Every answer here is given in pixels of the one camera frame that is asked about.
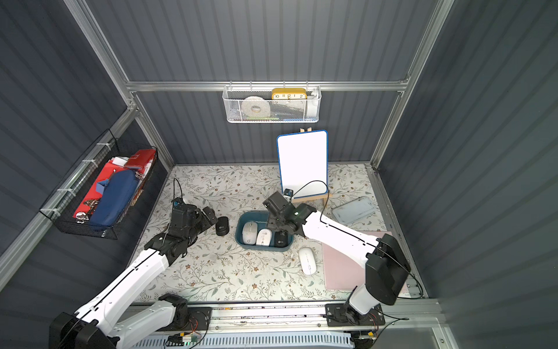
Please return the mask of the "teal storage box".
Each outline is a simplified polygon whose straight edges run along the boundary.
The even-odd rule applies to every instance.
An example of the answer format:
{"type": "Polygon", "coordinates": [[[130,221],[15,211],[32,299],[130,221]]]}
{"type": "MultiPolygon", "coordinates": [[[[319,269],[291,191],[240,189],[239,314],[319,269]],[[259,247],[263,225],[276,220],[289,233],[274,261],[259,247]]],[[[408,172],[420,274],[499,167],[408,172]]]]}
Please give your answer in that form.
{"type": "Polygon", "coordinates": [[[258,229],[260,231],[263,228],[267,228],[268,218],[269,218],[269,213],[267,211],[248,211],[248,212],[244,212],[240,216],[240,218],[238,219],[238,224],[237,224],[237,227],[236,227],[236,230],[235,230],[235,240],[236,240],[236,242],[246,250],[281,252],[281,253],[287,252],[291,248],[291,246],[294,242],[294,237],[289,235],[289,245],[287,247],[284,247],[284,248],[274,247],[274,235],[277,231],[275,231],[272,228],[270,228],[270,230],[273,232],[273,238],[271,240],[271,244],[270,244],[269,247],[243,244],[242,235],[241,235],[242,230],[243,230],[243,226],[247,222],[254,221],[254,222],[257,222],[258,229]]]}

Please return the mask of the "black mouse with logo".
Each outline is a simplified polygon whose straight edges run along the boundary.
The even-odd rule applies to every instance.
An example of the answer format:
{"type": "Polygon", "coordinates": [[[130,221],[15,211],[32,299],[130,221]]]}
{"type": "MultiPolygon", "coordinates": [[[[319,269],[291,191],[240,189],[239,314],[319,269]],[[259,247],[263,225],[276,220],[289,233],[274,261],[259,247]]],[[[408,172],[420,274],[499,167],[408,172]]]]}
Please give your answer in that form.
{"type": "Polygon", "coordinates": [[[283,231],[276,232],[274,235],[274,247],[284,248],[289,245],[289,234],[283,231]]]}

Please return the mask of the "white Lecoo mouse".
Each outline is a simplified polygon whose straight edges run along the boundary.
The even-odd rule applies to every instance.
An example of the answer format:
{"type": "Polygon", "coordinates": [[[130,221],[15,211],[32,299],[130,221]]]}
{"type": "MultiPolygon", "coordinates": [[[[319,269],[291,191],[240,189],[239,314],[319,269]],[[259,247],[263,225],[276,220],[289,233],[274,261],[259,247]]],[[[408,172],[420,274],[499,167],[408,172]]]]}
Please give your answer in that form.
{"type": "Polygon", "coordinates": [[[257,234],[256,245],[269,247],[273,238],[273,232],[270,229],[263,228],[257,234]]]}

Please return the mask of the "grey white mouse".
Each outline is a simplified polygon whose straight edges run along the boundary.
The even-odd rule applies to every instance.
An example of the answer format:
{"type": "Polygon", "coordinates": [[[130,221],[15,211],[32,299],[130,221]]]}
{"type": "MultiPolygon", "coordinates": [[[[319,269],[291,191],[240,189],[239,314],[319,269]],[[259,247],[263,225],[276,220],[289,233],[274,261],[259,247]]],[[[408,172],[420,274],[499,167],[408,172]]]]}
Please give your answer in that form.
{"type": "Polygon", "coordinates": [[[250,221],[247,222],[244,226],[243,226],[243,230],[242,230],[242,242],[245,245],[255,245],[257,242],[257,236],[258,236],[258,224],[257,222],[254,221],[250,221]]]}

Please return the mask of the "white slim mouse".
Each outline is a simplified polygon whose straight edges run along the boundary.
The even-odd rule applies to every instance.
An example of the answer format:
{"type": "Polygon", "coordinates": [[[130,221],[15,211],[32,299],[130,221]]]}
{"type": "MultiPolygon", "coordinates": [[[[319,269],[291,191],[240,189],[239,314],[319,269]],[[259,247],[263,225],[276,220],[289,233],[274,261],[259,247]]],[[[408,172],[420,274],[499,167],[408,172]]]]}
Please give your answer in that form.
{"type": "Polygon", "coordinates": [[[299,250],[299,261],[305,275],[311,276],[317,271],[315,256],[311,248],[303,247],[299,250]]]}

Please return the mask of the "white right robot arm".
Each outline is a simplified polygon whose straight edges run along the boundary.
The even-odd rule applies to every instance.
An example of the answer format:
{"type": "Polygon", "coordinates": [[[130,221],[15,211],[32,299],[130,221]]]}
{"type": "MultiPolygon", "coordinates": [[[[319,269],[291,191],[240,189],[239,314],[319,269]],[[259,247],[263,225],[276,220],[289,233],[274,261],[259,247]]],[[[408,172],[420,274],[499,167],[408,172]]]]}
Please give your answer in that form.
{"type": "Polygon", "coordinates": [[[327,218],[313,206],[293,205],[279,191],[263,201],[263,205],[279,231],[319,241],[364,270],[364,283],[356,286],[345,302],[347,317],[356,320],[379,304],[395,304],[411,274],[411,266],[396,238],[389,234],[375,238],[355,231],[327,218]]]}

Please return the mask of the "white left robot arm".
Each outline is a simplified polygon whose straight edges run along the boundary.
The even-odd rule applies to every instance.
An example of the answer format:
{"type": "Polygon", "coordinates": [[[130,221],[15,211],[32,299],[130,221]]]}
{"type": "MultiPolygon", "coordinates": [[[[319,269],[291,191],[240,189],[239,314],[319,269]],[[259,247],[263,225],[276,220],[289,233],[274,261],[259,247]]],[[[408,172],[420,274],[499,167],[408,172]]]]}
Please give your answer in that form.
{"type": "Polygon", "coordinates": [[[121,317],[140,293],[171,266],[187,255],[198,235],[217,223],[215,211],[172,202],[167,229],[154,236],[132,264],[103,291],[72,314],[61,313],[49,326],[49,348],[131,348],[163,330],[184,330],[197,323],[188,301],[166,294],[145,310],[123,320],[121,317]]]}

